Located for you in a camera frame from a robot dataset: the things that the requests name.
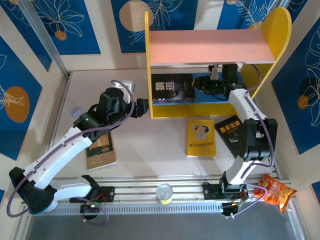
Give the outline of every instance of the white table surface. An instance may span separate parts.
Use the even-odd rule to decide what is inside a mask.
[[[154,70],[155,73],[204,73],[205,68]],[[72,73],[54,142],[63,137],[77,119],[71,110],[81,107],[86,112],[98,103],[110,81],[130,80],[136,83],[136,98],[148,98],[147,70],[86,70]],[[213,117],[215,122],[226,117]],[[72,178],[84,174],[92,177],[143,177],[181,175],[221,175],[234,162],[234,157],[215,132],[216,158],[187,157],[187,119],[151,119],[150,112],[140,118],[129,118],[112,132],[117,164],[87,171],[86,153],[82,151],[56,177]],[[271,173],[257,166],[252,174]]]

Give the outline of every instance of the brown book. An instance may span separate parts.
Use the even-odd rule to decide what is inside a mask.
[[[86,169],[88,171],[116,163],[111,133],[101,136],[86,149]]]

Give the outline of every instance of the black book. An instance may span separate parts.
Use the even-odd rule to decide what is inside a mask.
[[[152,74],[152,103],[191,103],[196,93],[192,74]]]
[[[215,130],[218,132],[233,157],[239,155],[239,138],[243,124],[238,116],[232,116],[226,120],[218,122],[214,125]]]

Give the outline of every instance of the silver can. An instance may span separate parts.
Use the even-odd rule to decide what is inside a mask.
[[[156,199],[163,205],[171,203],[173,195],[174,191],[167,183],[160,184],[155,189]]]

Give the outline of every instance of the orange snack bag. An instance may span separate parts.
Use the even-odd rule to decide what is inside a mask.
[[[262,186],[268,190],[263,200],[268,203],[278,205],[281,213],[283,214],[286,211],[291,196],[297,192],[296,190],[284,185],[268,174],[263,175],[258,183],[258,186]],[[254,190],[254,195],[258,198],[260,198],[264,193],[265,191],[260,188],[256,188]]]

